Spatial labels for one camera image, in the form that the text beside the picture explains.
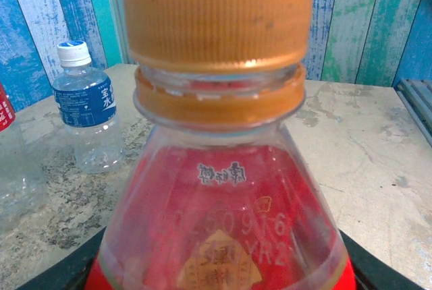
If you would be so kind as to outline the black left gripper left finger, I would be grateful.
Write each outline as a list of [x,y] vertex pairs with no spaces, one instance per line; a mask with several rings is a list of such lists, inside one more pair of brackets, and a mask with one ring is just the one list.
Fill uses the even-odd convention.
[[21,285],[20,290],[83,289],[104,232],[102,228],[63,260]]

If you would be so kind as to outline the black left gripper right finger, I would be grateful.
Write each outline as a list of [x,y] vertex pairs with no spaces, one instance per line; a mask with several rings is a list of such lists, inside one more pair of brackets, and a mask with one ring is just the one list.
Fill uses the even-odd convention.
[[421,287],[394,270],[356,243],[341,229],[354,269],[357,289],[421,290]]

